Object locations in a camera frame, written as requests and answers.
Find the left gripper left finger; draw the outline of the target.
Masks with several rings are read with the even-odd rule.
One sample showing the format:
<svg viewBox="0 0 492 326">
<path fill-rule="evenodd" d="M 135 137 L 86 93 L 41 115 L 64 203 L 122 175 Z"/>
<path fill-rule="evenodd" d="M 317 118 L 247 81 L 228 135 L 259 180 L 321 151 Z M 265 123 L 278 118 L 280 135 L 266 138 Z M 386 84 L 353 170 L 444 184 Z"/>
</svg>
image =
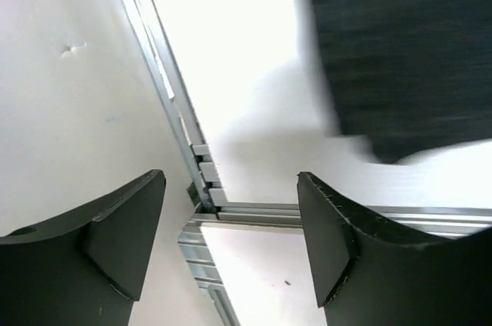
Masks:
<svg viewBox="0 0 492 326">
<path fill-rule="evenodd" d="M 163 171 L 1 238 L 3 325 L 127 325 L 141 298 Z"/>
</svg>

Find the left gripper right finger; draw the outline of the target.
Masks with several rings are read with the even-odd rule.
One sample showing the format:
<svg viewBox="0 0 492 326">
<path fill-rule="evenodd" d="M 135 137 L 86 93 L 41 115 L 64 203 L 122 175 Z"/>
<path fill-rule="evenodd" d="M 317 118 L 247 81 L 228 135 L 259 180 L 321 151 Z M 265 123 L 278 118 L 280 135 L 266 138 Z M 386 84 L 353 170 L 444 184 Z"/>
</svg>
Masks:
<svg viewBox="0 0 492 326">
<path fill-rule="evenodd" d="M 402 225 L 298 176 L 317 305 L 329 325 L 489 325 L 491 231 L 462 238 Z"/>
</svg>

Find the black denim trousers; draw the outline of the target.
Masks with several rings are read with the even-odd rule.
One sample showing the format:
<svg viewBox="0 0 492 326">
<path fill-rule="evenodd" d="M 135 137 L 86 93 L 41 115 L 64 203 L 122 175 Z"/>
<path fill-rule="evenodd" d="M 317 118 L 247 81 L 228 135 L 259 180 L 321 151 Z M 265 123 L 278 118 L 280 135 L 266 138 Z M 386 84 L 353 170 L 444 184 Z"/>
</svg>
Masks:
<svg viewBox="0 0 492 326">
<path fill-rule="evenodd" d="M 491 0 L 310 0 L 343 135 L 394 164 L 491 137 Z"/>
</svg>

